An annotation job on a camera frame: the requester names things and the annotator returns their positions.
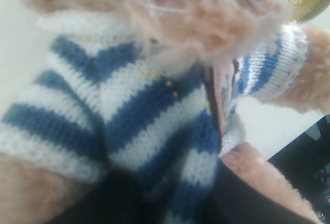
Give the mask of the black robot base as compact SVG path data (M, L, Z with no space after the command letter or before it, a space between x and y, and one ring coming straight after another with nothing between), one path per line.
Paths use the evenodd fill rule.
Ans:
M324 116L269 159L329 223L329 116Z

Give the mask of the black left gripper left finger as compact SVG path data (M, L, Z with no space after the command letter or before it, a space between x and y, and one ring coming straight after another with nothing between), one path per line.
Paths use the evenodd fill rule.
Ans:
M49 223L144 223L141 188L127 172L115 170Z

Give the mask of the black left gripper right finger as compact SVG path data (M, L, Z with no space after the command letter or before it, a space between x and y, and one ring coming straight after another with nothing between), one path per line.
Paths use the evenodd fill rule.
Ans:
M263 196L219 161L214 186L205 205L203 223L277 224L312 221Z

